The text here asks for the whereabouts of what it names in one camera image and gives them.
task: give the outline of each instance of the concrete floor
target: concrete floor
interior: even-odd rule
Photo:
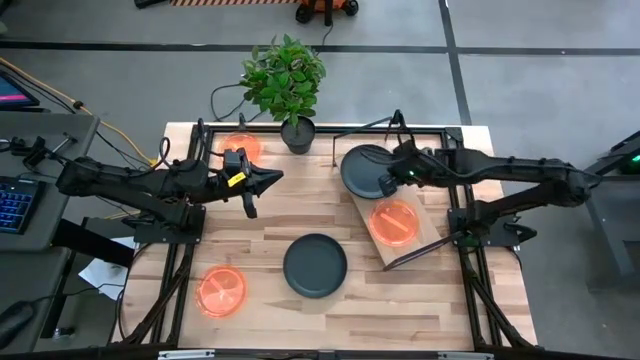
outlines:
[[[458,46],[640,47],[640,3],[632,0],[449,0],[448,5]],[[327,44],[447,45],[437,0],[362,0],[360,6],[355,18],[336,14]],[[326,31],[321,17],[299,25],[293,19],[295,7],[162,4],[138,11],[130,0],[23,0],[2,21],[10,38],[22,40],[266,44],[286,32],[319,44]],[[0,55],[84,101],[150,156],[166,122],[211,120],[210,91],[236,82],[240,61],[249,57],[238,52],[6,49]],[[321,57],[328,78],[319,96],[318,122],[364,123],[396,108],[411,123],[461,122],[446,54]],[[461,55],[460,70],[471,121],[490,127],[498,155],[560,157],[585,167],[638,130],[640,57]],[[216,108],[224,113],[240,96],[240,91],[221,91]],[[242,111],[257,112],[250,106]],[[118,136],[103,133],[129,149]],[[90,155],[122,163],[100,141]],[[504,185],[506,193],[521,188]],[[93,199],[72,199],[66,217],[79,221],[114,212]],[[586,210],[534,210],[523,214],[522,222],[539,230],[521,255],[539,343],[560,351],[640,357],[634,336],[640,325],[638,295],[592,294],[586,288],[593,272],[590,243],[597,241]]]

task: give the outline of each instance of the keyboard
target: keyboard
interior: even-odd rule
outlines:
[[[45,183],[0,176],[0,233],[22,234]]]

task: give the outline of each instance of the translucent orange dish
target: translucent orange dish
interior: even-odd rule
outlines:
[[[244,148],[247,152],[247,157],[251,162],[257,162],[262,152],[262,145],[255,136],[250,133],[234,133],[227,136],[220,145],[220,152],[224,152],[226,149],[236,151],[240,148]]]
[[[381,201],[371,212],[369,227],[374,238],[391,247],[405,246],[416,236],[420,221],[404,201]]]
[[[215,266],[196,289],[196,304],[203,314],[222,318],[236,313],[247,298],[247,281],[235,267]]]

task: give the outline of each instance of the black plate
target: black plate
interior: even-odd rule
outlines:
[[[284,256],[284,277],[298,294],[325,297],[347,276],[347,256],[337,241],[323,234],[308,234],[294,241]]]
[[[378,178],[387,173],[387,165],[376,164],[362,156],[361,150],[366,148],[391,154],[387,149],[377,145],[356,146],[342,159],[340,176],[352,193],[365,199],[381,199],[384,194],[378,184]]]

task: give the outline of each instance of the wooden tabletop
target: wooden tabletop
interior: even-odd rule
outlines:
[[[169,158],[185,158],[191,123],[167,124]],[[463,126],[465,146],[493,154],[489,130]],[[331,136],[318,134],[310,152],[293,155],[279,134],[255,134],[262,143],[258,166],[285,176],[255,199],[257,219],[247,219],[239,199],[207,204],[207,218],[191,270],[180,347],[349,350],[471,350],[469,319],[457,251],[452,245],[382,272],[383,263],[351,196],[331,167]],[[216,134],[214,147],[227,134]],[[441,147],[438,136],[416,136],[418,147]],[[338,142],[337,153],[355,145],[385,146],[380,135],[354,135]],[[446,189],[417,189],[441,236],[446,236]],[[500,183],[474,186],[476,199],[503,195]],[[336,239],[347,254],[349,271],[341,288],[323,299],[308,299],[286,283],[282,261],[288,246],[308,233]],[[158,296],[166,245],[150,246],[137,260],[124,295],[123,322],[131,331]],[[530,342],[535,333],[522,273],[513,254],[486,249],[498,305]],[[230,264],[248,282],[241,310],[224,319],[203,315],[195,288],[208,269]],[[479,306],[483,334],[489,331]],[[171,316],[165,319],[165,331]]]

